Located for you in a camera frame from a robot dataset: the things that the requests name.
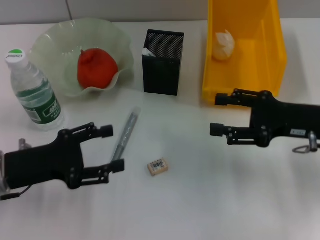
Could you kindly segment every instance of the white table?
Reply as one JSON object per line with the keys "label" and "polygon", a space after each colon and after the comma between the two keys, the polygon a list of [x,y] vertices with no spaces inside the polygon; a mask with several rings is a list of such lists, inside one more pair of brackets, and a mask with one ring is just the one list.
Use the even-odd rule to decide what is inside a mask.
{"label": "white table", "polygon": [[[320,105],[320,19],[281,21],[287,68],[279,99]],[[134,82],[83,100],[58,96],[66,128],[112,124],[114,137],[83,144],[87,166],[109,162],[134,106],[142,108],[125,150],[126,170],[110,184],[69,190],[61,181],[33,186],[0,202],[0,238],[9,240],[319,240],[319,154],[294,154],[307,140],[278,138],[269,148],[228,146],[210,123],[246,127],[250,110],[200,101],[207,22],[118,23],[132,37]],[[28,50],[52,24],[0,26],[0,56]],[[184,32],[179,96],[143,93],[141,50],[148,29]],[[14,96],[0,60],[0,148],[50,143]],[[147,163],[165,157],[169,171],[151,177]]]}

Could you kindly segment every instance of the water bottle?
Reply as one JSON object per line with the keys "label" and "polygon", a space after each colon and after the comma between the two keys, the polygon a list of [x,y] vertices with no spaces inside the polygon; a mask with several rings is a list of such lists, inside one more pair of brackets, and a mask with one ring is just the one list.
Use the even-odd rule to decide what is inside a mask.
{"label": "water bottle", "polygon": [[31,120],[44,131],[57,128],[64,117],[48,78],[21,49],[8,52],[5,61],[11,70],[14,94]]}

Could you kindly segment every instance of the black mesh pencil holder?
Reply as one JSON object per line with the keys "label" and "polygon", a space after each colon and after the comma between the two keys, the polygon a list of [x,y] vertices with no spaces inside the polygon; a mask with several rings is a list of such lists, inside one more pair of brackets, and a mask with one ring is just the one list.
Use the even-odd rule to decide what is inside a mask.
{"label": "black mesh pencil holder", "polygon": [[148,30],[144,42],[154,56],[142,55],[145,93],[178,95],[184,33]]}

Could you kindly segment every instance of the yellow bin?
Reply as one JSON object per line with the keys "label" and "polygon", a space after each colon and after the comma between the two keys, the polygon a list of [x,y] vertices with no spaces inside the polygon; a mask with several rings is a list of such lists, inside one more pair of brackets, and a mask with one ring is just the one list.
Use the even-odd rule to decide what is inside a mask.
{"label": "yellow bin", "polygon": [[[228,30],[235,40],[227,61],[213,58],[216,33]],[[277,0],[208,0],[208,36],[202,97],[214,103],[217,93],[234,89],[278,95],[287,54]]]}

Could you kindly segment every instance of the eraser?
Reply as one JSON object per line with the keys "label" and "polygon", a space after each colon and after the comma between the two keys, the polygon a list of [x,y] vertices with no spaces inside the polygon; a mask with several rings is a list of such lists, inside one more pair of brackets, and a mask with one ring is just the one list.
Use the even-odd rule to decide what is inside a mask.
{"label": "eraser", "polygon": [[152,176],[168,171],[168,164],[164,158],[148,164],[148,169]]}

